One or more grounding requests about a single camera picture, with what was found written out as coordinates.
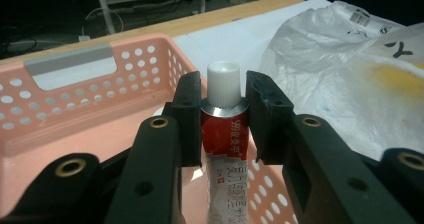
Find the white cap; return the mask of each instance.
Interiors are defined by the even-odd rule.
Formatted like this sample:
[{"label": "white cap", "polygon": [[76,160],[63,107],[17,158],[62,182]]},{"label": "white cap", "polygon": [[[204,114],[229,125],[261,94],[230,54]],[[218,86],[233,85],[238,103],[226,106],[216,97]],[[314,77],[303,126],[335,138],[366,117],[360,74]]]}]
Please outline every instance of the white cap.
[{"label": "white cap", "polygon": [[218,108],[232,108],[241,101],[240,66],[230,61],[208,66],[208,102]]}]

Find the tube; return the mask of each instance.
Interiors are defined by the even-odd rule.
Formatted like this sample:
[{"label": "tube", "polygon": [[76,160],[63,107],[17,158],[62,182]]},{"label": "tube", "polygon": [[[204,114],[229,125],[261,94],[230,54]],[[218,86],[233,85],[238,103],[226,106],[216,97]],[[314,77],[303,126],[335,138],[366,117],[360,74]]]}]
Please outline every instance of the tube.
[{"label": "tube", "polygon": [[234,62],[208,66],[207,97],[201,102],[202,141],[208,172],[207,223],[248,223],[248,101],[240,92]]}]

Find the plastic basket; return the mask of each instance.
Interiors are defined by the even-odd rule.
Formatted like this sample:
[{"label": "plastic basket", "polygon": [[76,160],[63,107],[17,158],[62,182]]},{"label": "plastic basket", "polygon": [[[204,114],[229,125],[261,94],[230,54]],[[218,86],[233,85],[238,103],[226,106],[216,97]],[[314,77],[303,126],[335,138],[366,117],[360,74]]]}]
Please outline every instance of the plastic basket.
[{"label": "plastic basket", "polygon": [[[88,69],[85,60],[91,63]],[[105,69],[112,71],[79,79],[86,72]],[[181,75],[195,70],[172,39],[162,34],[0,66],[0,216],[58,157],[88,152],[103,161],[130,147],[140,123],[172,100]],[[40,78],[52,85],[63,83],[45,86],[37,82]],[[296,223],[281,168],[256,164],[254,148],[250,143],[250,223]],[[183,169],[187,223],[205,220],[203,173],[204,169]]]}]

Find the plastic bag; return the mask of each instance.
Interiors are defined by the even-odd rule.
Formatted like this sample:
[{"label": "plastic bag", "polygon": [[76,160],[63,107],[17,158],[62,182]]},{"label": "plastic bag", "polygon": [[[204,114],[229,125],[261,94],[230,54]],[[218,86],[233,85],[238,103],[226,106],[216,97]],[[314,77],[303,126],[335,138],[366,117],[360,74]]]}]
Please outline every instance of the plastic bag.
[{"label": "plastic bag", "polygon": [[424,23],[404,27],[344,2],[285,22],[262,56],[295,113],[326,119],[351,149],[424,153]]}]

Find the red label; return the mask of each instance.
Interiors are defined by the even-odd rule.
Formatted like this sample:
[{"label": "red label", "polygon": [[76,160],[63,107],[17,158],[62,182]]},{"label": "red label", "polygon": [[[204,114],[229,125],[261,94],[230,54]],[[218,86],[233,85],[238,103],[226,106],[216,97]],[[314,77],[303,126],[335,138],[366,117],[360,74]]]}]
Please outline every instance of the red label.
[{"label": "red label", "polygon": [[206,153],[246,160],[249,144],[247,111],[234,117],[214,117],[202,111],[202,139]]}]

